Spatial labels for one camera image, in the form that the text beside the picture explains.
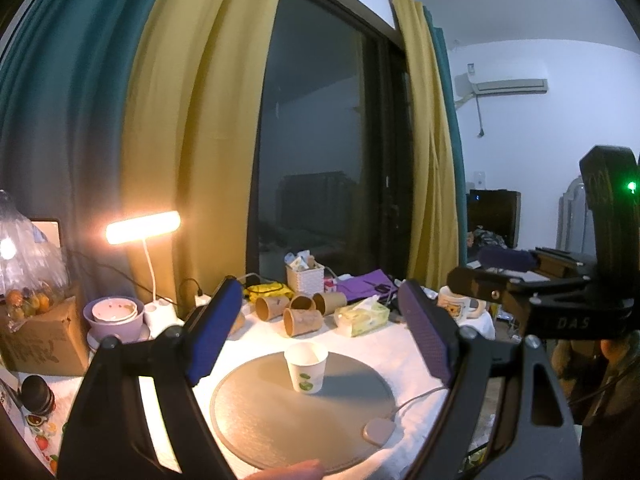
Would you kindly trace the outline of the person fingertip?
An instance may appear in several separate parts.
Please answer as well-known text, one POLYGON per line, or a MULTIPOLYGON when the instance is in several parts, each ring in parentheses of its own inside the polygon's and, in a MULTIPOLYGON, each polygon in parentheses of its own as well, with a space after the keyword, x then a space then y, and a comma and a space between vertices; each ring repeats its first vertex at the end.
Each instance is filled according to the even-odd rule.
POLYGON ((292 466, 258 471, 245 480, 322 480, 325 473, 320 460, 306 460, 292 466))

